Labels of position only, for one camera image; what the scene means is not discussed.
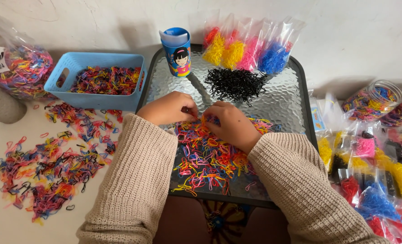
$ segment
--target textured glass tabletop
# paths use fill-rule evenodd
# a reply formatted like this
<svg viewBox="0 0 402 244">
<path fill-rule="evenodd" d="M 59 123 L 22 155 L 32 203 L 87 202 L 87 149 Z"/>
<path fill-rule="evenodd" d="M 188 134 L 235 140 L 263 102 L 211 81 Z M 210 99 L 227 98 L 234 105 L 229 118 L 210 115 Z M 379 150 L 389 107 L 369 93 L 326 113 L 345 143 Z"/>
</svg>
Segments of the textured glass tabletop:
<svg viewBox="0 0 402 244">
<path fill-rule="evenodd" d="M 144 87 L 139 101 L 138 110 L 143 105 L 171 91 L 190 94 L 196 102 L 200 113 L 216 102 L 216 99 L 210 95 L 208 85 L 204 83 L 204 76 L 208 74 L 208 69 L 214 69 L 216 66 L 201 58 L 200 45 L 192 44 L 191 50 L 192 72 L 183 78 L 171 75 L 165 52 L 162 49 L 156 53 L 150 65 L 145 83 L 146 87 Z M 269 83 L 264 85 L 266 92 L 251 102 L 252 107 L 249 107 L 246 103 L 234 103 L 236 107 L 247 116 L 268 119 L 274 125 L 281 125 L 281 132 L 305 133 L 308 139 L 314 145 L 317 145 L 308 108 L 305 75 L 300 64 L 294 58 L 290 58 L 281 74 L 270 75 L 268 78 Z M 167 127 L 171 128 L 172 125 L 166 125 L 164 129 L 167 129 Z M 182 147 L 179 146 L 178 148 L 175 165 L 180 164 L 184 156 Z M 183 183 L 187 177 L 185 175 L 180 178 L 177 170 L 173 171 L 170 189 L 177 188 L 177 185 Z M 246 191 L 245 188 L 252 182 L 256 182 L 256 184 L 250 186 L 249 190 Z M 195 192 L 199 198 L 265 207 L 274 206 L 257 175 L 241 174 L 234 182 L 230 181 L 226 196 L 223 195 L 220 187 L 213 187 L 212 190 L 209 190 L 208 185 L 196 188 Z M 192 196 L 185 191 L 174 191 L 172 194 Z"/>
</svg>

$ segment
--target hand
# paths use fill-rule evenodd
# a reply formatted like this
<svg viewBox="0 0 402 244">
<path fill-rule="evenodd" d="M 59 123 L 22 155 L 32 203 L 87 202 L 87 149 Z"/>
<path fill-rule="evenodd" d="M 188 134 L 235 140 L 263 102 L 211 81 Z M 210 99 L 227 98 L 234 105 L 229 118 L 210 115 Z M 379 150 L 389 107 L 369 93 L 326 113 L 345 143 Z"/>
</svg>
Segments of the hand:
<svg viewBox="0 0 402 244">
<path fill-rule="evenodd" d="M 198 108 L 191 95 L 173 91 L 142 107 L 136 114 L 155 125 L 167 125 L 180 121 L 192 121 Z"/>
<path fill-rule="evenodd" d="M 261 138 L 261 134 L 255 129 L 252 122 L 231 103 L 217 101 L 204 114 L 216 116 L 220 121 L 220 126 L 210 122 L 206 123 L 211 132 L 246 154 Z"/>
</svg>

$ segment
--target white table surface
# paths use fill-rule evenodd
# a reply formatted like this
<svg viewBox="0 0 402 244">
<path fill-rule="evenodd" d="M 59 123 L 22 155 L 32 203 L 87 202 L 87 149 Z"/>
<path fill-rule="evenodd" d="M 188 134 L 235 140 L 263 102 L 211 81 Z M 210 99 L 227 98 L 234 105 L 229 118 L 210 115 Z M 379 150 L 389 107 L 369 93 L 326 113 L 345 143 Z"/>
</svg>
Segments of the white table surface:
<svg viewBox="0 0 402 244">
<path fill-rule="evenodd" d="M 35 148 L 35 145 L 41 144 L 46 138 L 56 137 L 58 132 L 70 130 L 76 140 L 70 140 L 68 144 L 62 147 L 66 151 L 69 147 L 74 152 L 80 153 L 80 147 L 76 144 L 84 144 L 84 141 L 77 137 L 74 128 L 67 128 L 66 124 L 59 119 L 56 123 L 48 121 L 45 116 L 44 107 L 49 103 L 46 102 L 27 102 L 28 107 L 26 115 L 18 122 L 6 125 L 0 122 L 0 158 L 5 159 L 5 151 L 7 150 L 7 142 L 12 141 L 13 145 L 17 143 L 23 136 L 26 136 L 26 141 L 22 144 L 22 151 Z M 33 109 L 34 105 L 40 105 L 38 109 Z M 106 121 L 105 114 L 96 110 L 96 116 L 93 121 L 102 120 Z M 121 124 L 117 122 L 115 116 L 107 114 L 107 117 L 115 123 L 121 132 Z M 41 134 L 49 133 L 45 138 L 40 138 Z M 117 141 L 119 133 L 111 134 L 112 141 Z M 97 146 L 98 153 L 104 153 L 105 148 L 99 143 Z M 8 200 L 2 199 L 2 192 L 0 191 L 0 244 L 7 243 L 77 243 L 78 239 L 75 232 L 78 227 L 83 223 L 86 213 L 92 208 L 95 197 L 98 193 L 98 188 L 103 180 L 103 177 L 108 169 L 105 166 L 99 169 L 94 178 L 91 178 L 86 184 L 84 193 L 81 193 L 82 184 L 77 184 L 78 194 L 70 201 L 66 201 L 63 207 L 54 215 L 50 215 L 47 220 L 42 220 L 43 225 L 32 223 L 33 212 L 25 210 L 29 205 L 27 201 L 24 203 L 23 209 L 18 209 L 13 205 L 9 205 Z M 66 206 L 74 205 L 75 209 L 68 211 Z"/>
</svg>

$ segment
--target person's right hand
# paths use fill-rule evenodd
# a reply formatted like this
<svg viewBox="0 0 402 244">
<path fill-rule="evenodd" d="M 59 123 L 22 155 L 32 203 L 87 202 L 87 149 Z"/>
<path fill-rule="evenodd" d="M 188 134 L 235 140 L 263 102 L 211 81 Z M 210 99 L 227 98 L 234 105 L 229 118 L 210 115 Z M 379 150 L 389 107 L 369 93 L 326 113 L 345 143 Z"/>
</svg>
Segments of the person's right hand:
<svg viewBox="0 0 402 244">
<path fill-rule="evenodd" d="M 220 139 L 230 143 L 248 154 L 261 138 L 252 122 L 231 103 L 215 102 L 205 110 L 204 115 L 218 117 L 220 126 L 207 122 L 206 126 Z"/>
</svg>

